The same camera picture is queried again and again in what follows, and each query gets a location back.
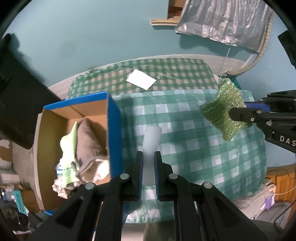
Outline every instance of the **light blue wall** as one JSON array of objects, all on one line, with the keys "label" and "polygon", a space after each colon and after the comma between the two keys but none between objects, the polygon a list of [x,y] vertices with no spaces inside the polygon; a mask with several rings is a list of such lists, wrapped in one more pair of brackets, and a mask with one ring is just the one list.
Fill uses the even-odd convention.
[{"label": "light blue wall", "polygon": [[[287,28],[275,17],[270,42],[260,62],[237,77],[241,87],[250,90],[255,100],[267,93],[296,89],[296,71],[277,36]],[[273,144],[266,144],[267,165],[284,166],[295,163],[295,154]]]},{"label": "light blue wall", "polygon": [[[163,54],[225,56],[229,46],[174,27],[153,28],[149,19],[167,17],[168,0],[32,0],[15,18],[15,56],[51,86],[75,74],[122,60]],[[230,57],[251,51],[231,47]]]}]

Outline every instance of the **silver curtain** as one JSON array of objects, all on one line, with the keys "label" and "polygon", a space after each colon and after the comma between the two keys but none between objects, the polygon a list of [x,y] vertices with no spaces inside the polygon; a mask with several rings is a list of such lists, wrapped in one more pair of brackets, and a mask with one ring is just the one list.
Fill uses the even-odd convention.
[{"label": "silver curtain", "polygon": [[271,13],[262,0],[186,0],[175,31],[259,52]]}]

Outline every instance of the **white tube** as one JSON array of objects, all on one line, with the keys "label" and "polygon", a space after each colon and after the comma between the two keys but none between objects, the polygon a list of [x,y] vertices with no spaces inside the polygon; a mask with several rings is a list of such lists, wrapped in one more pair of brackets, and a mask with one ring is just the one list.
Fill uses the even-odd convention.
[{"label": "white tube", "polygon": [[143,140],[143,156],[144,156],[144,169],[143,169],[143,182],[144,186],[155,185],[154,176],[154,153],[157,150],[160,135],[163,130],[157,126],[147,126],[144,140]]}]

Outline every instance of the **green checkered tablecloth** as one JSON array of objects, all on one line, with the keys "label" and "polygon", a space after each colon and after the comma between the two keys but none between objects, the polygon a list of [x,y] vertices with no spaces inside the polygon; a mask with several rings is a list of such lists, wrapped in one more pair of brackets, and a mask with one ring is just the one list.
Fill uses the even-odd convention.
[{"label": "green checkered tablecloth", "polygon": [[146,90],[126,82],[134,69],[156,79],[147,91],[218,89],[210,67],[203,60],[154,58],[123,61],[90,70],[73,81],[68,98],[102,91],[108,91],[111,95],[145,92]]},{"label": "green checkered tablecloth", "polygon": [[[213,183],[229,199],[257,189],[266,173],[264,136],[253,125],[229,142],[199,112],[217,90],[172,90],[114,96],[121,111],[123,166],[141,150],[147,125],[163,130],[158,150],[174,173],[188,181]],[[242,91],[244,101],[254,101]],[[155,186],[143,187],[140,202],[130,203],[127,223],[173,219],[173,203],[158,202]]]}]

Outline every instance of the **silver screw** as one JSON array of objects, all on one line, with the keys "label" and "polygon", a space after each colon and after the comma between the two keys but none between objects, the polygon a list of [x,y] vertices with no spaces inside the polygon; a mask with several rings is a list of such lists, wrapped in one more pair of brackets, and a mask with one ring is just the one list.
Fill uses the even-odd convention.
[{"label": "silver screw", "polygon": [[169,174],[168,177],[169,177],[170,179],[177,179],[177,178],[178,178],[178,175],[175,174],[175,173],[171,173],[171,174]]},{"label": "silver screw", "polygon": [[213,184],[209,183],[209,182],[206,182],[206,183],[204,183],[204,187],[207,188],[207,189],[211,189],[213,187]]},{"label": "silver screw", "polygon": [[86,188],[87,190],[91,190],[91,189],[93,189],[94,186],[95,186],[94,183],[87,183],[87,184],[85,184],[85,188]]},{"label": "silver screw", "polygon": [[127,173],[123,173],[123,174],[120,175],[120,178],[122,180],[125,180],[125,179],[128,179],[129,178],[129,175]]}]

